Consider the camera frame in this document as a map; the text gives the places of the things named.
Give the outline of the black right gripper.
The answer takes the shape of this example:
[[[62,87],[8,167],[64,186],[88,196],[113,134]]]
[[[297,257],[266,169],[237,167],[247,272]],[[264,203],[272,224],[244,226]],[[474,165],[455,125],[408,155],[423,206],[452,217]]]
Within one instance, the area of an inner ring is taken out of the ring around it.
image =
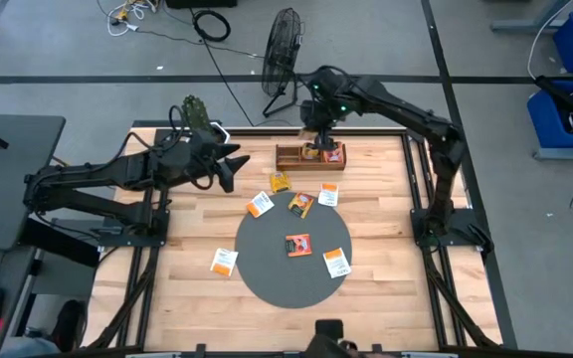
[[[320,151],[334,151],[337,143],[326,128],[333,127],[341,118],[341,104],[337,101],[320,101],[306,99],[299,107],[302,128],[309,132],[318,132],[314,139],[314,147]]]

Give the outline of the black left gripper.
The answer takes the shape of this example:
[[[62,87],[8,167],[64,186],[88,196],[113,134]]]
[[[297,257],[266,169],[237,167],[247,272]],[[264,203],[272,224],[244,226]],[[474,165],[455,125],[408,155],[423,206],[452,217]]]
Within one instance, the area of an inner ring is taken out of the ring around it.
[[[239,144],[217,143],[208,131],[196,129],[188,142],[182,144],[183,166],[181,183],[190,183],[200,190],[210,189],[215,177],[226,193],[234,191],[235,174],[251,159],[249,155],[220,158],[239,150]]]

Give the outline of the red tea packet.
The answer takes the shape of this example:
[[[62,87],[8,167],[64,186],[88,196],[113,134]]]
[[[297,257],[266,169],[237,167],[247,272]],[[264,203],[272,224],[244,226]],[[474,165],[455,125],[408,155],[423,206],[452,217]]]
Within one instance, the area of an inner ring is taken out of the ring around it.
[[[337,143],[331,150],[323,152],[323,160],[325,163],[343,163],[344,162],[344,149],[342,143]]]
[[[286,236],[286,254],[290,258],[308,256],[312,254],[309,234]]]

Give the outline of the white orange tea packet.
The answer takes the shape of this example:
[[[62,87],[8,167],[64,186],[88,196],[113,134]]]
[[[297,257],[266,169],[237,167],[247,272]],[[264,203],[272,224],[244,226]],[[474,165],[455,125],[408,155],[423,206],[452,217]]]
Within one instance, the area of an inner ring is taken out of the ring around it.
[[[218,248],[213,257],[210,271],[224,276],[231,276],[236,265],[238,255],[238,252]]]
[[[327,271],[331,278],[351,274],[352,269],[342,248],[337,248],[323,254]]]
[[[266,192],[261,191],[247,203],[246,208],[254,218],[259,218],[274,205],[275,204],[271,200],[270,196]]]
[[[338,205],[339,187],[333,183],[322,183],[318,195],[318,203],[327,207],[336,207]]]

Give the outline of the yellow tea packet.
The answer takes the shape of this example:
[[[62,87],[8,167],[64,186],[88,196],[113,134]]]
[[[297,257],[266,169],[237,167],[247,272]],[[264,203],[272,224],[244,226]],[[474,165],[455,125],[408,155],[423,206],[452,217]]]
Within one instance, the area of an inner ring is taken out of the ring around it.
[[[271,189],[274,193],[288,191],[291,189],[289,177],[283,172],[276,172],[270,175]]]

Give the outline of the wooden tea organizer box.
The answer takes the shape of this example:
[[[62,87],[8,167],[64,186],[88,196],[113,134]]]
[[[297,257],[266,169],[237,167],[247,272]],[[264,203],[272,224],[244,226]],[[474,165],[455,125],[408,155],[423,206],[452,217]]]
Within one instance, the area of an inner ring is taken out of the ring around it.
[[[343,171],[346,167],[347,157],[344,149],[343,163],[325,163],[323,152],[319,150],[318,161],[302,161],[300,159],[300,149],[302,145],[277,145],[276,146],[276,168],[279,171]]]

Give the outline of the green cactus in white pot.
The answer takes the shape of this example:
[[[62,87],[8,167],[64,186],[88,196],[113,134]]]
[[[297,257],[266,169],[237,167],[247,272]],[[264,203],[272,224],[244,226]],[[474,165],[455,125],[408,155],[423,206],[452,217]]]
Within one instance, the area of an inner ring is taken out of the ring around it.
[[[218,143],[228,143],[231,135],[218,120],[212,120],[202,99],[187,95],[181,105],[185,127],[191,132],[202,130],[215,136]]]

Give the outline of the grey round mat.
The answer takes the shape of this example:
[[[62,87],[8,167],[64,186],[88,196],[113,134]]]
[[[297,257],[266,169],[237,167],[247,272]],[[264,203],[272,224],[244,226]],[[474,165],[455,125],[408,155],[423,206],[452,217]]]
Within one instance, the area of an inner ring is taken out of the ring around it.
[[[291,212],[294,192],[274,194],[274,206],[260,217],[246,214],[235,241],[236,269],[261,300],[282,308],[305,308],[332,296],[348,278],[333,277],[323,255],[341,249],[352,261],[349,230],[338,211],[313,203],[305,218]],[[312,253],[287,254],[287,237],[308,234]]]

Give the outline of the black computer box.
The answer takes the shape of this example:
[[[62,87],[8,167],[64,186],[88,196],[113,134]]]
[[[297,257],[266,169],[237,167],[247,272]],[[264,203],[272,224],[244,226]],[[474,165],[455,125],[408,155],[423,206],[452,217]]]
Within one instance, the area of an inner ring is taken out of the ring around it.
[[[165,4],[172,9],[184,8],[232,8],[238,5],[238,0],[165,0]]]

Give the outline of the black desk crossbar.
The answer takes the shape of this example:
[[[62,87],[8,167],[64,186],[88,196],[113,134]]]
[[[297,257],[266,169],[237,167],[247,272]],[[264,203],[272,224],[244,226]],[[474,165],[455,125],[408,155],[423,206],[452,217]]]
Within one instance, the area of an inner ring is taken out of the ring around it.
[[[69,259],[90,268],[96,268],[99,252],[91,244],[75,239],[48,225],[28,218],[19,238],[19,244],[32,246]]]

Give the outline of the grey metal stand foot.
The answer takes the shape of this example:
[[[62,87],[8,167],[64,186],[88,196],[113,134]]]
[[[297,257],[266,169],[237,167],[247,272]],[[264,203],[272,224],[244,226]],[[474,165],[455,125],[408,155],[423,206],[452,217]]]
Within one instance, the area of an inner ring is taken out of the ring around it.
[[[558,29],[565,21],[557,17],[573,0],[547,0],[546,6],[532,19],[512,19],[492,21],[489,28],[494,32],[534,33],[539,30]]]

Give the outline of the dark desk top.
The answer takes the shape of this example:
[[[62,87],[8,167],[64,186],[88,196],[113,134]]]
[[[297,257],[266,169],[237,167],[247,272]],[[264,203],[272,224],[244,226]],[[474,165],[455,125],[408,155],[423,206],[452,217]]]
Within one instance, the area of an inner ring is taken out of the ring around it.
[[[28,217],[23,203],[24,178],[47,166],[57,147],[66,119],[53,115],[0,114],[0,250],[18,241]]]

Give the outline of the person's foot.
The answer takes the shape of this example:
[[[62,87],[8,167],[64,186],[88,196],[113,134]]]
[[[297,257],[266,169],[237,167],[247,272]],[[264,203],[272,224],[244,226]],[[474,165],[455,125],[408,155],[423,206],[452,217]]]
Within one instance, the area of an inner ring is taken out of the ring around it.
[[[69,352],[78,347],[85,320],[86,307],[82,301],[71,299],[62,306],[50,334],[51,340],[61,352]]]

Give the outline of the person's leg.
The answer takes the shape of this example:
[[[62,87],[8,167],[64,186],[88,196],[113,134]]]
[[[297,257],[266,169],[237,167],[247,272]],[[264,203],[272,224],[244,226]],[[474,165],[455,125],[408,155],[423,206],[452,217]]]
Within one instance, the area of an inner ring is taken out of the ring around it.
[[[44,337],[9,337],[2,345],[0,358],[27,358],[61,353],[59,347]]]

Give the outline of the black table edge rail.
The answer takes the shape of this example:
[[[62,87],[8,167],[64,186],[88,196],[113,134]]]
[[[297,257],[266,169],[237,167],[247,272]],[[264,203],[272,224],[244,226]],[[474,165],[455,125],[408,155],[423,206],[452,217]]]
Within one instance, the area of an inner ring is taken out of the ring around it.
[[[133,128],[168,128],[167,120],[135,120]],[[298,135],[300,128],[293,126],[226,126],[213,121],[214,127],[222,127],[231,136],[289,136]],[[408,131],[403,127],[335,127],[332,136],[401,136]]]

